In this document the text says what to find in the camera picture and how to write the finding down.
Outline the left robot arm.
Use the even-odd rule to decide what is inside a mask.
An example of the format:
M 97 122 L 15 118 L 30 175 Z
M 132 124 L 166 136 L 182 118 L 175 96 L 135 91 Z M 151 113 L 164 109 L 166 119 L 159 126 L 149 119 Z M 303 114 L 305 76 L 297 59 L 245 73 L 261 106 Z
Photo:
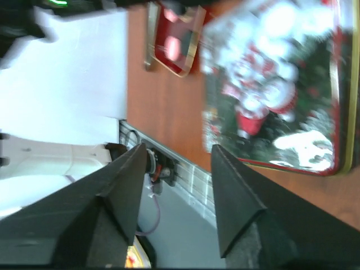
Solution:
M 127 24 L 115 1 L 1 2 L 1 218 L 110 161 Z

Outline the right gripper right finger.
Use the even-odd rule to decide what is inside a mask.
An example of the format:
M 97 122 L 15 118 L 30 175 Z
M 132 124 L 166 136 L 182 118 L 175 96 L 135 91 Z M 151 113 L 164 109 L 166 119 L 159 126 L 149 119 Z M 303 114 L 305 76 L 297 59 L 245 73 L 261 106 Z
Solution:
M 359 231 L 252 170 L 220 145 L 211 150 L 220 256 L 229 269 L 357 269 Z

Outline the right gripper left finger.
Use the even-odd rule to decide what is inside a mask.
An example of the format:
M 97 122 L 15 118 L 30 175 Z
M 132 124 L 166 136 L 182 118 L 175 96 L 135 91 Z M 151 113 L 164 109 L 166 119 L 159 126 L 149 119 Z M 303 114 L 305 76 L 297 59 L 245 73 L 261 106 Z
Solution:
M 123 267 L 146 170 L 139 144 L 1 221 L 2 267 Z

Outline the dark red tray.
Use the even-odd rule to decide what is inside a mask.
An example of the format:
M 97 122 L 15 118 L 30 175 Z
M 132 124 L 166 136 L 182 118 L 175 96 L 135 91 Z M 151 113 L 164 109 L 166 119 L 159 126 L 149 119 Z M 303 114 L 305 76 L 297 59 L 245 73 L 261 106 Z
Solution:
M 184 15 L 156 2 L 147 4 L 146 70 L 155 60 L 174 75 L 183 78 L 193 67 L 206 17 L 201 6 L 187 8 Z

